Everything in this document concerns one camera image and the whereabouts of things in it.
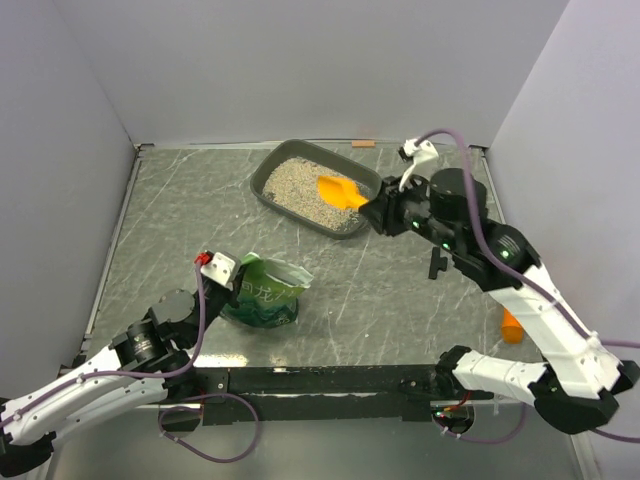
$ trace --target gray tray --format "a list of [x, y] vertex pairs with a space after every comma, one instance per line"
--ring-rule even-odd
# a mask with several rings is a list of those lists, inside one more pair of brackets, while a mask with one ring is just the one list
[[360, 186], [360, 193], [369, 199], [377, 195], [382, 186], [380, 176], [364, 165], [303, 140], [287, 140], [278, 145], [251, 176], [251, 191], [258, 197], [258, 200], [286, 217], [336, 240], [348, 238], [362, 228], [366, 220], [358, 216], [355, 222], [348, 223], [342, 230], [332, 230], [278, 205], [263, 194], [264, 184], [271, 173], [279, 165], [295, 157], [315, 162], [354, 180]]

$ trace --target orange cylinder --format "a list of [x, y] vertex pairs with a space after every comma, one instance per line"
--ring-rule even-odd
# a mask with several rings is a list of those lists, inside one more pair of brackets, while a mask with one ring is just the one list
[[504, 318], [502, 319], [502, 328], [500, 330], [505, 343], [520, 343], [524, 338], [524, 328], [506, 308], [504, 309]]

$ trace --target marble tabletop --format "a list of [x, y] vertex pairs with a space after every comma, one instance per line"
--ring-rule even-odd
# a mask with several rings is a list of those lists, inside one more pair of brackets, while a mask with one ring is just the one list
[[[382, 176], [403, 171], [395, 144], [323, 146]], [[455, 149], [438, 149], [434, 170], [460, 165]], [[425, 364], [458, 344], [511, 360], [540, 359], [528, 338], [520, 345], [502, 341], [502, 308], [457, 270], [427, 278], [432, 245], [419, 236], [386, 238], [367, 229], [332, 240], [260, 204], [249, 177], [269, 152], [260, 145], [141, 152], [90, 355], [164, 292], [194, 290], [193, 259], [209, 249], [239, 257], [255, 251], [304, 266], [315, 278], [300, 297], [296, 323], [263, 330], [217, 319], [197, 366]], [[489, 186], [482, 152], [472, 154], [474, 176]], [[493, 192], [489, 207], [497, 218]]]

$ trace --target yellow shovel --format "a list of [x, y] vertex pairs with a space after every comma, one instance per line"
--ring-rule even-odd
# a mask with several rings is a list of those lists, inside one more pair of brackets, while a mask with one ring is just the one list
[[318, 192], [320, 197], [336, 208], [346, 210], [353, 208], [357, 210], [369, 200], [358, 190], [358, 186], [353, 180], [343, 177], [318, 177]]

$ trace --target green bag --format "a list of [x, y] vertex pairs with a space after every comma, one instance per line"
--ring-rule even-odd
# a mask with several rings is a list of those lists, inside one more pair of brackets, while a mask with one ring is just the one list
[[298, 317], [298, 296], [309, 288], [313, 275], [282, 260], [262, 259], [250, 252], [242, 259], [246, 271], [238, 294], [238, 308], [227, 305], [226, 318], [252, 327], [274, 328]]

